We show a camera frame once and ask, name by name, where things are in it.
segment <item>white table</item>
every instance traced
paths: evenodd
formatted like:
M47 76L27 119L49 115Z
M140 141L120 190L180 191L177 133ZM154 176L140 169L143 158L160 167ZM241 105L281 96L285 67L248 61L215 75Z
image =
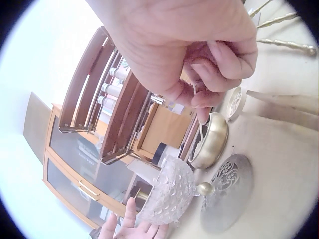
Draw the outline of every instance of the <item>white table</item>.
M247 0L245 6L257 8L264 1ZM260 22L293 11L287 3L275 0L261 11ZM316 45L310 31L296 19L259 29L257 38ZM318 96L318 57L310 58L289 48L261 43L258 49L256 71L251 78L243 80L241 86L263 93ZM224 116L231 93L226 94L220 109ZM217 164L232 153L243 153L250 160L254 189L245 212L224 233L208 234L199 220L203 199L194 198L180 220L181 226L172 231L170 239L291 238L311 212L318 197L318 117L250 96L243 111L246 115L229 123L229 139ZM198 183L210 180L215 171L216 168L196 170Z

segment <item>finger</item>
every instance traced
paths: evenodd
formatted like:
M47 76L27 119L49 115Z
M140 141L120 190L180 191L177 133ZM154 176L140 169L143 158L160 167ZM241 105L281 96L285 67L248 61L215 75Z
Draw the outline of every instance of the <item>finger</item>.
M117 224L117 217L114 213L110 215L107 221L103 224L101 233L98 239L112 239L114 236Z
M160 225L154 239L164 239L168 231L168 225Z
M152 224L147 232L148 237L153 238L156 235L159 227L160 227L159 225Z
M206 122L208 121L210 111L211 107L196 109L197 119L202 125L206 124Z
M255 37L228 43L207 42L221 74L228 79L251 77L256 68L258 49Z
M147 221L142 221L139 225L138 225L138 228L140 230L142 230L143 232L147 232L150 227L151 227L152 224L150 224L149 222Z
M193 69L201 77L207 89L212 92L224 92L240 85L240 79L225 78L218 67L209 59L204 57L196 58L192 63Z
M179 79L172 87L163 90L160 94L175 103L190 106L194 91L192 85Z
M129 198L126 204L125 216L123 220L123 227L134 228L136 220L136 205L134 198Z
M223 99L225 92L200 91L192 99L194 108L217 106Z

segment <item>white wall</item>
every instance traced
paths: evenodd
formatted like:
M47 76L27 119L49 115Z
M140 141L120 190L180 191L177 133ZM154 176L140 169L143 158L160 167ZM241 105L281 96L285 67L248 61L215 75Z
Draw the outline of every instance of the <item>white wall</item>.
M39 0L24 13L0 52L5 131L22 133L31 91L63 103L76 66L101 21L85 0Z
M85 0L39 0L0 52L0 196L27 238L87 239L91 228L44 185L42 165L22 136L34 91L62 103L89 40L102 23Z

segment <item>hand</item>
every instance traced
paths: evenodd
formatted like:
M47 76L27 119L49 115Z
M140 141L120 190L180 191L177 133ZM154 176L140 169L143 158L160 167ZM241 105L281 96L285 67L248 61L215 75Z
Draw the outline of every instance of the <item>hand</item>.
M142 85L197 108L201 122L255 70L256 27L240 0L86 1Z
M136 219L135 200L130 198L127 201L123 225L118 234L113 238L117 224L117 217L113 213L104 223L99 239L164 239L168 225L154 225L148 222L141 222L134 228Z

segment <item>bottle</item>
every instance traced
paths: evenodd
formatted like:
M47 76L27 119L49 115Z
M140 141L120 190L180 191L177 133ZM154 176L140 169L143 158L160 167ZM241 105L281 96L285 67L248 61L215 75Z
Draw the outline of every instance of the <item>bottle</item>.
M104 107L113 110L116 105L116 100L107 98L105 96L99 96L98 97L98 103L103 105Z
M110 84L104 83L102 85L102 91L106 92L109 95L112 95L112 96L118 98L120 95L120 92L121 92L121 88L117 87L115 85L110 85Z
M112 67L110 69L109 73L110 73L111 76L114 76L114 77L118 78L121 81L125 81L125 79L126 79L127 75L129 74L129 72L130 71L126 71L124 69L116 69L116 68Z

